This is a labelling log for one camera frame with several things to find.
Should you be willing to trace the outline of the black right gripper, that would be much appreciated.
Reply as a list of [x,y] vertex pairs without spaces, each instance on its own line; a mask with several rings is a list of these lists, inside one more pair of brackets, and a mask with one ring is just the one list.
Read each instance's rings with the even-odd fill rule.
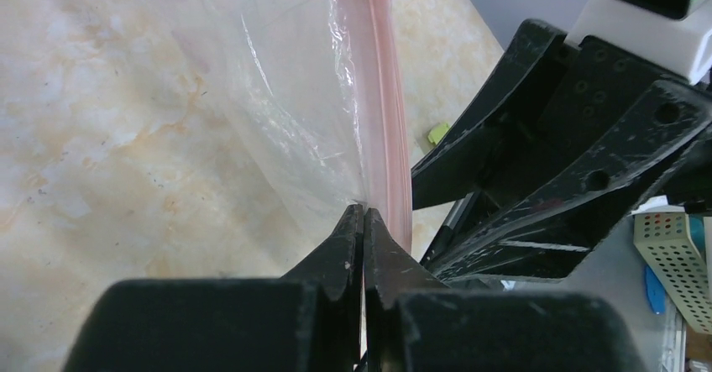
[[412,207],[482,189],[501,212],[431,265],[441,280],[561,280],[648,198],[711,208],[711,95],[602,40],[525,20],[443,140]]

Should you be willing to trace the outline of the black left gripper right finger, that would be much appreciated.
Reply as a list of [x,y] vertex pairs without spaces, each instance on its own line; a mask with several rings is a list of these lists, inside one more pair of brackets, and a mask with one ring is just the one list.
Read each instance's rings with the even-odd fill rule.
[[449,287],[364,216],[370,371],[643,371],[606,301],[556,291]]

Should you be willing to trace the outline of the clear zip top bag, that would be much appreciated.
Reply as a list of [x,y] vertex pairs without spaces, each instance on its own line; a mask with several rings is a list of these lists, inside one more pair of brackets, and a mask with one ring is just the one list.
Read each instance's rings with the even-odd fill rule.
[[412,242],[412,195],[392,0],[197,0],[220,107],[301,230],[344,208],[380,212]]

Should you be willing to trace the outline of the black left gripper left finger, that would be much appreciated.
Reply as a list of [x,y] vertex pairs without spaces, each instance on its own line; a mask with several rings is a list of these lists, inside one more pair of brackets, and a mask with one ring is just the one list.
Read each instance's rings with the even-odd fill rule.
[[123,280],[93,306],[67,371],[350,371],[360,358],[364,209],[279,278]]

